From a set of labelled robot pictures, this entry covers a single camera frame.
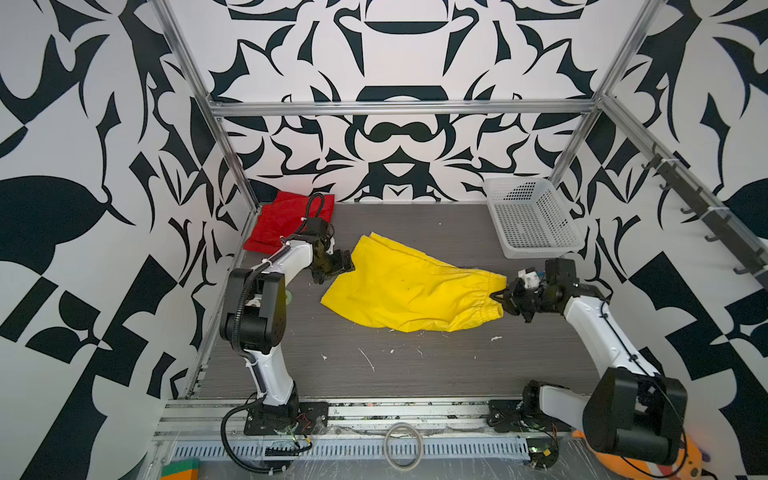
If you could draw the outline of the red shorts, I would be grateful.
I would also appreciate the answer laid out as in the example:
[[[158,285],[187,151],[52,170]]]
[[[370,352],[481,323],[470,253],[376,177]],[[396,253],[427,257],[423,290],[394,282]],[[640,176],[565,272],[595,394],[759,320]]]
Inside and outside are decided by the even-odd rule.
[[[307,216],[307,207],[310,203],[308,196],[279,192],[276,200],[262,208],[256,226],[243,248],[246,251],[266,255],[276,253],[281,247],[283,238],[294,234]],[[310,214],[319,215],[330,222],[335,207],[335,196],[322,194],[322,201],[314,199]]]

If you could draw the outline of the yellow shorts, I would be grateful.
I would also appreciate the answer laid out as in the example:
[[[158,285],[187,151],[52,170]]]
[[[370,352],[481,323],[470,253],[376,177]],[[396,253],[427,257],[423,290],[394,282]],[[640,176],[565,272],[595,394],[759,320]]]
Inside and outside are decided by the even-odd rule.
[[[491,298],[505,276],[459,268],[374,232],[351,254],[354,270],[339,275],[321,299],[337,315],[369,328],[455,332],[504,316]]]

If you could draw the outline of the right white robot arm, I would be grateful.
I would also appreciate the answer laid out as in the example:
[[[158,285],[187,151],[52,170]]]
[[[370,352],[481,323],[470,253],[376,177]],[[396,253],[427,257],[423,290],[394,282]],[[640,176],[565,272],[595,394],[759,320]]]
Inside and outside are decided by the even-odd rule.
[[[607,298],[578,278],[574,261],[549,259],[542,272],[522,270],[489,297],[526,322],[540,313],[561,315],[582,341],[599,376],[587,396],[531,381],[512,412],[490,413],[490,426],[516,423],[536,429],[544,420],[560,422],[580,431],[595,452],[618,457],[633,470],[647,463],[667,467],[672,475],[682,471],[690,456],[684,430],[685,387],[664,376],[632,344],[614,320]]]

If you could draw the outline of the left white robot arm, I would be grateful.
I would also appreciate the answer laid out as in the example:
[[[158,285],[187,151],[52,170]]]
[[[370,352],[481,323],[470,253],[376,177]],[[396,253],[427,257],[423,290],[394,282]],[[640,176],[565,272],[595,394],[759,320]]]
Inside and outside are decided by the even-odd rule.
[[[321,217],[305,218],[278,251],[251,268],[233,270],[225,288],[219,335],[244,359],[256,385],[259,409],[295,417],[296,383],[288,373],[281,342],[287,327],[287,286],[303,270],[322,284],[351,272],[351,252],[337,250],[334,229]]]

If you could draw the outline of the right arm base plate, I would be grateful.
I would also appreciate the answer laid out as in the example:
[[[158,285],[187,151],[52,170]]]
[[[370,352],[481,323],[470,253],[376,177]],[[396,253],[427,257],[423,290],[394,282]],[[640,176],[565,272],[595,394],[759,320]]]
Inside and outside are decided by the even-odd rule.
[[[492,399],[488,402],[486,424],[497,433],[537,430],[534,410],[522,399]]]

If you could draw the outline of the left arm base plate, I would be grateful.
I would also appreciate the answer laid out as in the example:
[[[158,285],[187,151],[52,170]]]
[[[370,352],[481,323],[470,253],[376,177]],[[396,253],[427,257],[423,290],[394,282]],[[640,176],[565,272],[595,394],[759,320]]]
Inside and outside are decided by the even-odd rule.
[[[284,406],[256,406],[248,409],[244,434],[246,436],[295,435],[322,433],[327,426],[327,402],[299,402]]]

